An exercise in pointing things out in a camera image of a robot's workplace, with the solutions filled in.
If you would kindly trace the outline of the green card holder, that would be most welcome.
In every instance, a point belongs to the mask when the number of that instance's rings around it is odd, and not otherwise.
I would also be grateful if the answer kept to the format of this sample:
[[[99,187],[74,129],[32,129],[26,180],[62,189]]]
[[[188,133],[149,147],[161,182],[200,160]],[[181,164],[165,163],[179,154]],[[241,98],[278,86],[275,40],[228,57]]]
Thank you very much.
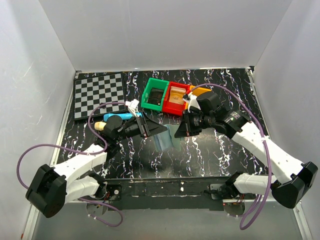
[[[179,125],[166,124],[166,131],[158,133],[152,137],[155,149],[158,152],[164,152],[170,149],[181,151],[181,142],[185,139],[183,137],[176,138],[175,133]]]

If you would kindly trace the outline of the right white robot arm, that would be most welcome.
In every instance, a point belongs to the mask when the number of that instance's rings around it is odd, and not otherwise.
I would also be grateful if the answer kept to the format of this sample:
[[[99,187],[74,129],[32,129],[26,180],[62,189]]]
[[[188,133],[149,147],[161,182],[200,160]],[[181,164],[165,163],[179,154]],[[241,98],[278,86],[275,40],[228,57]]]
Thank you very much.
[[[242,194],[263,195],[270,189],[278,203],[293,209],[311,188],[318,167],[289,155],[264,135],[247,114],[226,107],[213,91],[199,96],[188,93],[182,99],[188,108],[183,111],[175,138],[197,136],[202,130],[213,128],[243,146],[271,173],[267,176],[236,172],[213,194],[235,198]]]

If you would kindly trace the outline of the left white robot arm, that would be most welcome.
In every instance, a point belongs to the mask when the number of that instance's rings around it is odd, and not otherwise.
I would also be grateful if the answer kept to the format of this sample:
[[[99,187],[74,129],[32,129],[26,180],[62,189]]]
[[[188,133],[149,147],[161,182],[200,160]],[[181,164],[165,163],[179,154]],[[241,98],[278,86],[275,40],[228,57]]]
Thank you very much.
[[[89,171],[112,159],[121,149],[120,141],[135,136],[148,138],[167,131],[166,126],[145,114],[127,121],[113,115],[106,122],[96,122],[94,129],[99,138],[83,154],[54,166],[44,164],[38,168],[25,197],[46,218],[56,215],[66,203],[82,197],[105,198],[107,181]]]

